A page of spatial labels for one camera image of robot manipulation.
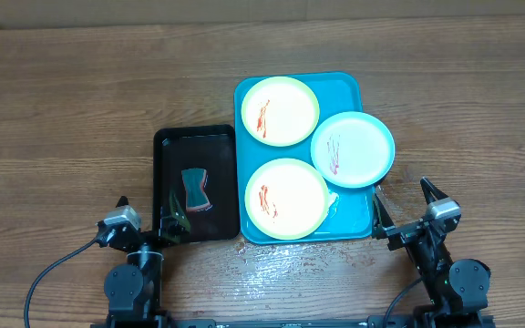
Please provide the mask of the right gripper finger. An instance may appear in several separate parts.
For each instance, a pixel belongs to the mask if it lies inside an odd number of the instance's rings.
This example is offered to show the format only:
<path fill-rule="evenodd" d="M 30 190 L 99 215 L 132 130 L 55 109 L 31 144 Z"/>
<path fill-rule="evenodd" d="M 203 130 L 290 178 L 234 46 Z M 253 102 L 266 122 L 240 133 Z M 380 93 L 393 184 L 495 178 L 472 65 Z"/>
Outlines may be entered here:
<path fill-rule="evenodd" d="M 389 216 L 384 203 L 373 194 L 373 230 L 387 231 L 395 228 L 395 224 Z"/>
<path fill-rule="evenodd" d="M 448 195 L 440 189 L 438 189 L 427 177 L 423 177 L 420 180 L 420 186 L 423 191 L 423 195 L 427 205 L 448 198 Z"/>

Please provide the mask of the green and orange sponge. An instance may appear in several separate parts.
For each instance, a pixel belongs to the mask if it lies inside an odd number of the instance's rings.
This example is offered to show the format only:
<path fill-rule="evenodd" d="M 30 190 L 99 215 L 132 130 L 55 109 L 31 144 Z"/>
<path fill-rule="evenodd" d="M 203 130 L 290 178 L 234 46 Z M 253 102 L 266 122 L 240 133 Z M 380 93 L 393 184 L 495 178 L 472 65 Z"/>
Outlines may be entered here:
<path fill-rule="evenodd" d="M 186 191 L 186 211 L 198 212 L 208 210 L 211 202 L 205 192 L 208 173 L 206 169 L 192 168 L 181 172 Z"/>

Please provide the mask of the light blue plate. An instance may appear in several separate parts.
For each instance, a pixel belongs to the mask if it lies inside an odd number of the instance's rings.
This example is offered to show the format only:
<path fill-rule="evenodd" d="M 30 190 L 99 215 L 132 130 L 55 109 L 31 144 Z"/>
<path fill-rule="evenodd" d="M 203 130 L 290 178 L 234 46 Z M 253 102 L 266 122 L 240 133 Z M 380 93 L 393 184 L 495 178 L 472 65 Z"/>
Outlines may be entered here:
<path fill-rule="evenodd" d="M 358 111 L 326 119 L 311 140 L 314 167 L 330 183 L 348 189 L 373 186 L 391 169 L 396 144 L 378 118 Z"/>

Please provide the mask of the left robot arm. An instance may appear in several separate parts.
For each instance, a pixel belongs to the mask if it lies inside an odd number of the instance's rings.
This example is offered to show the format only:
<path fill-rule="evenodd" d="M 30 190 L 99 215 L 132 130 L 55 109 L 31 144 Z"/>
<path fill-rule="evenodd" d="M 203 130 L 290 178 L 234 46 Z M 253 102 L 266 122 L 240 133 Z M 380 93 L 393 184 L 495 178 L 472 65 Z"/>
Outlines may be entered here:
<path fill-rule="evenodd" d="M 103 327 L 176 326 L 161 308 L 162 250 L 179 244 L 181 236 L 190 232 L 190 222 L 174 194 L 154 222 L 151 230 L 143 231 L 141 217 L 125 196 L 98 222 L 95 242 L 126 253 L 126 262 L 114 267 L 104 282 L 108 315 Z"/>

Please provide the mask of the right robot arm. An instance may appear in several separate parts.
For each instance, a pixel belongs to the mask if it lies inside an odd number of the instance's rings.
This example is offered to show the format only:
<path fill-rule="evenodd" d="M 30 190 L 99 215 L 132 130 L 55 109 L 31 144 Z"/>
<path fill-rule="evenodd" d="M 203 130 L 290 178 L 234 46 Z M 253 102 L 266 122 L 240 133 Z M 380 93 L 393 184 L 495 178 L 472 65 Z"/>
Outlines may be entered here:
<path fill-rule="evenodd" d="M 367 319 L 370 327 L 460 327 L 490 328 L 496 324 L 488 307 L 490 268 L 475 259 L 453 261 L 445 239 L 461 219 L 459 204 L 428 178 L 420 180 L 427 203 L 418 220 L 396 226 L 382 200 L 373 196 L 374 239 L 388 240 L 391 251 L 404 249 L 419 277 L 403 289 L 382 316 Z M 410 315 L 392 314 L 396 305 L 418 284 L 423 284 L 429 305 L 416 307 Z"/>

